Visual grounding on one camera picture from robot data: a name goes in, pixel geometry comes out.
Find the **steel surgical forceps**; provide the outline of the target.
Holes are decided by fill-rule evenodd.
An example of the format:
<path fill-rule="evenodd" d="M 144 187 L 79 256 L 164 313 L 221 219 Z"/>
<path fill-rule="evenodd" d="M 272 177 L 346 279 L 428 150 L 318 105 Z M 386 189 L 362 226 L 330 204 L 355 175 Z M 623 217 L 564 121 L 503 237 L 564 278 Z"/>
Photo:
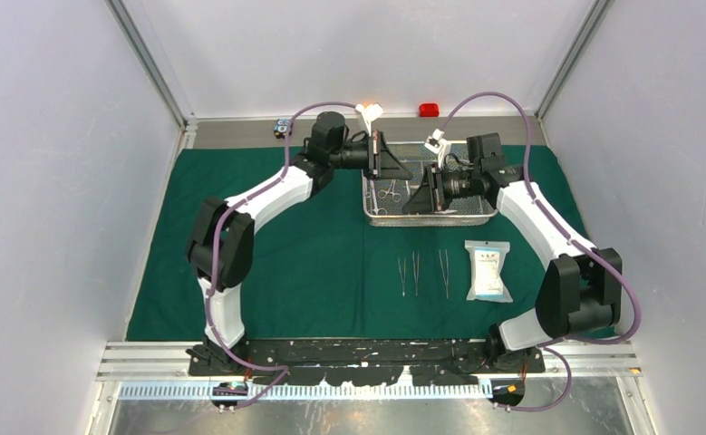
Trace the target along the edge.
<path fill-rule="evenodd" d="M 406 296 L 406 285 L 407 285 L 407 272 L 408 272 L 408 262 L 407 259 L 398 258 L 397 259 L 398 272 L 401 282 L 401 296 Z"/>

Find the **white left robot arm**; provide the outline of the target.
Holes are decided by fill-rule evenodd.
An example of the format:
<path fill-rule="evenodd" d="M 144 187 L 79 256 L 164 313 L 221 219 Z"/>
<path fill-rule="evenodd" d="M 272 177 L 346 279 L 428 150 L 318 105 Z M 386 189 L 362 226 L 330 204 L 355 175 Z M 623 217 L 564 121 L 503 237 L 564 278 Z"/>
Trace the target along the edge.
<path fill-rule="evenodd" d="M 370 125 L 351 133 L 345 117 L 324 111 L 302 148 L 273 177 L 227 199 L 207 198 L 196 216 L 185 255 L 204 302 L 202 355 L 225 375 L 247 360 L 241 285 L 251 270 L 255 236 L 270 220 L 317 195 L 338 169 L 367 179 L 406 179 L 410 172 L 390 152 L 384 133 Z"/>

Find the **steel needle holder clamp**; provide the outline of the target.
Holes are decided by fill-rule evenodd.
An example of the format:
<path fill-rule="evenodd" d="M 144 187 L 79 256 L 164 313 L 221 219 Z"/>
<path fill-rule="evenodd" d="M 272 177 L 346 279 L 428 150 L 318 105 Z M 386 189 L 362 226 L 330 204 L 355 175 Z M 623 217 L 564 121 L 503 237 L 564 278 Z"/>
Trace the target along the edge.
<path fill-rule="evenodd" d="M 405 180 L 384 180 L 381 186 L 377 188 L 375 196 L 380 201 L 401 205 L 403 200 L 408 198 L 407 187 L 408 183 Z"/>

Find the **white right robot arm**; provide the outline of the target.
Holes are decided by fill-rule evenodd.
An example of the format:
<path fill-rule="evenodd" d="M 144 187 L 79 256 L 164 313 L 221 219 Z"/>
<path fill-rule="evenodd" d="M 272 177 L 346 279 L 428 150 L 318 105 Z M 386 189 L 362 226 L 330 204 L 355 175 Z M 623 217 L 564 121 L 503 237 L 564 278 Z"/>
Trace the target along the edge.
<path fill-rule="evenodd" d="M 407 215 L 446 210 L 458 198 L 484 198 L 525 238 L 545 275 L 532 309 L 492 325 L 485 339 L 486 360 L 508 372 L 522 350 L 591 333 L 618 323 L 622 312 L 622 259 L 612 248 L 597 248 L 576 233 L 544 198 L 527 164 L 512 165 L 497 133 L 466 140 L 468 163 L 449 168 L 451 144 L 442 130 L 424 147 L 436 156 L 423 170 L 420 186 L 402 210 Z"/>

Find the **white sterile packet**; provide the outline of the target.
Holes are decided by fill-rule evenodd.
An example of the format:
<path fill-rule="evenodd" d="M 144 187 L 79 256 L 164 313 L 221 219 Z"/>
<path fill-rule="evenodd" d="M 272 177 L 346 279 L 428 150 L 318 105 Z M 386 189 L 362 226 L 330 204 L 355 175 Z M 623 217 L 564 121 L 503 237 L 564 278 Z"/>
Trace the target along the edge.
<path fill-rule="evenodd" d="M 466 299 L 512 303 L 513 298 L 501 277 L 510 250 L 509 242 L 466 240 L 464 247 L 470 261 L 470 287 Z"/>

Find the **metal mesh instrument tray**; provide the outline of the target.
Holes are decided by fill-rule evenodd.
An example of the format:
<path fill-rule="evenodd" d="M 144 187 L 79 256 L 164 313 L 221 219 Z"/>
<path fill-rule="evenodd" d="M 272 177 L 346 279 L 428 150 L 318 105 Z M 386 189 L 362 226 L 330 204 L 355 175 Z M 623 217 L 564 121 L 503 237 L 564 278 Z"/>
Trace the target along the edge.
<path fill-rule="evenodd" d="M 403 215 L 402 206 L 416 191 L 421 179 L 421 166 L 431 164 L 435 155 L 417 141 L 396 141 L 389 144 L 392 154 L 412 174 L 406 193 L 408 198 L 401 205 L 386 203 L 376 198 L 377 188 L 384 180 L 362 178 L 363 212 L 374 227 L 469 227 L 488 222 L 497 211 L 481 197 L 456 198 L 445 212 L 437 214 Z"/>

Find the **green surgical drape cloth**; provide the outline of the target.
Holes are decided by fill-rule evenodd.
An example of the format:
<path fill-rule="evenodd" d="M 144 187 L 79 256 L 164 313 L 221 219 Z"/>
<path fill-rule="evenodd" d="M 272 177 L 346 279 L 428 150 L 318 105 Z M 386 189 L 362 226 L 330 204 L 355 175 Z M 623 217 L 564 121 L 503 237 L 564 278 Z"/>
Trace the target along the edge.
<path fill-rule="evenodd" d="M 205 198 L 236 195 L 275 175 L 279 148 L 185 150 L 176 160 L 128 324 L 130 341 L 197 341 L 204 333 L 200 288 L 185 250 Z M 502 279 L 508 304 L 468 301 L 466 240 L 507 241 Z M 439 250 L 447 249 L 450 298 Z M 411 253 L 421 256 L 414 295 Z M 401 296 L 397 259 L 408 262 Z M 363 212 L 362 178 L 339 170 L 318 195 L 260 229 L 241 287 L 250 338 L 481 338 L 495 323 L 532 308 L 544 268 L 503 217 L 475 227 L 374 227 Z"/>

